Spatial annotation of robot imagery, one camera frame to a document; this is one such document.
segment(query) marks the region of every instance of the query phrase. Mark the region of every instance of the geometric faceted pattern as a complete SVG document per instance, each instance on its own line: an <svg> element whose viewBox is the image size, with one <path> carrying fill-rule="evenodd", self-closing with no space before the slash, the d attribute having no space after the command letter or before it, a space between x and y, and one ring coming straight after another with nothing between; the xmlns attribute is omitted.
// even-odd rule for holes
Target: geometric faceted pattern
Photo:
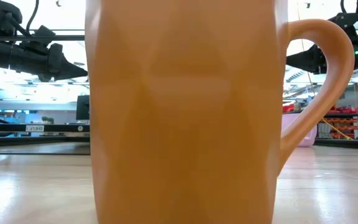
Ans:
<svg viewBox="0 0 358 224"><path fill-rule="evenodd" d="M270 223L285 56L273 8L88 1L100 224Z"/></svg>

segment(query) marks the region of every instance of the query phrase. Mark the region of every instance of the table surface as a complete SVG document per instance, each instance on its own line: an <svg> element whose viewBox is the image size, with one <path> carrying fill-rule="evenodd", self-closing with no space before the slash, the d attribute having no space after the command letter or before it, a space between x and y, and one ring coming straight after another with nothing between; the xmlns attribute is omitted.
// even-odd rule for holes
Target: table surface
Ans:
<svg viewBox="0 0 358 224"><path fill-rule="evenodd" d="M0 155L0 223L96 224L91 175L89 156ZM297 149L273 223L358 224L358 149Z"/></svg>

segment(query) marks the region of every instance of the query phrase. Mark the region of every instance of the ceiling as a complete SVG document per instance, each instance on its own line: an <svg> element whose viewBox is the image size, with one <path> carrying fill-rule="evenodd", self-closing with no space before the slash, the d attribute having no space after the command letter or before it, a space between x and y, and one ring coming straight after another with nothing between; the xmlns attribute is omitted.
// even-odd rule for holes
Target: ceiling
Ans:
<svg viewBox="0 0 358 224"><path fill-rule="evenodd" d="M23 15L25 26L31 16L35 0L5 0L17 6ZM341 11L340 0L288 0L288 20L299 19L328 19ZM84 34L85 0L40 0L38 13L31 25L31 29L38 29L41 25L54 30L58 35ZM356 0L345 0L348 12L356 9ZM83 41L58 42L63 45L63 53L71 63L78 62L86 66L85 43ZM308 40L292 41L287 55L292 55L310 48L313 45ZM324 75L311 75L313 82L323 82ZM0 68L0 97L27 102L40 100L53 102L75 101L78 95L89 94L87 78L62 80L56 83L40 83L37 75L16 73L12 70ZM308 73L297 68L286 66L284 78L286 93L302 91L308 86Z"/></svg>

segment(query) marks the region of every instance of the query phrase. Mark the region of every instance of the red object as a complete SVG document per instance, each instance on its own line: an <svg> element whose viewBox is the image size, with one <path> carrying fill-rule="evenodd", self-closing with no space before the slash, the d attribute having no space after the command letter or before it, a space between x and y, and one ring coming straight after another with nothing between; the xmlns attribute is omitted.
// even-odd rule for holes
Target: red object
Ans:
<svg viewBox="0 0 358 224"><path fill-rule="evenodd" d="M341 134L339 134L339 133L331 133L331 137L333 137L334 139L339 139L339 138L341 138Z"/></svg>
<svg viewBox="0 0 358 224"><path fill-rule="evenodd" d="M291 112L293 111L293 104L291 105L287 105L287 106L283 106L283 113L288 113L288 112Z"/></svg>
<svg viewBox="0 0 358 224"><path fill-rule="evenodd" d="M357 108L353 108L351 106L343 106L336 109L340 111L340 113L357 113Z"/></svg>
<svg viewBox="0 0 358 224"><path fill-rule="evenodd" d="M340 113L335 106L333 106L331 109L329 109L328 113Z"/></svg>
<svg viewBox="0 0 358 224"><path fill-rule="evenodd" d="M336 129L340 130L340 131L345 131L347 130L347 126L337 126L335 127Z"/></svg>

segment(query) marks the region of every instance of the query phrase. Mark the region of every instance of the yellow cable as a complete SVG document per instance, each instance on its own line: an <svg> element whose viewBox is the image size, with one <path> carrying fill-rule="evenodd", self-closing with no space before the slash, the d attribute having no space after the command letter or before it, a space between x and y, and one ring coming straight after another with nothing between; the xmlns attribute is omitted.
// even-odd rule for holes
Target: yellow cable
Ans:
<svg viewBox="0 0 358 224"><path fill-rule="evenodd" d="M309 82L310 82L310 86L311 86L311 91L313 91L313 95L316 96L316 92L314 91L313 88L313 83L311 82L311 78L310 78L310 72L308 72L308 77L309 77ZM321 118L321 120L328 124L328 126L330 126L331 128L333 128L335 131L337 131L339 134L341 134L342 136L344 136L347 140L353 140L352 138L350 138L349 136L345 135L344 133L342 133L342 131L338 130L338 128L335 128L333 125L331 125L330 123L328 123L324 118Z"/></svg>
<svg viewBox="0 0 358 224"><path fill-rule="evenodd" d="M297 4L297 8L298 8L298 19L301 20L301 15L299 12L299 0L297 0L296 2ZM305 46L303 44L303 39L301 40L302 43L302 49L303 51L305 51ZM314 88L313 88L313 83L311 82L311 78L310 78L310 72L308 72L308 77L309 77L309 82L310 82L310 86L311 86L311 91L313 91L313 95L314 97L316 96L316 92L314 92ZM338 128L335 128L333 125L331 125L330 123L328 123L324 118L321 119L322 121L324 121L324 123L328 124L328 126L330 126L331 128L333 128L335 131L337 131L339 134L341 134L342 136L344 136L346 139L348 140L353 140L352 138L350 138L349 136L346 136L344 133L342 133L340 130L338 130Z"/></svg>

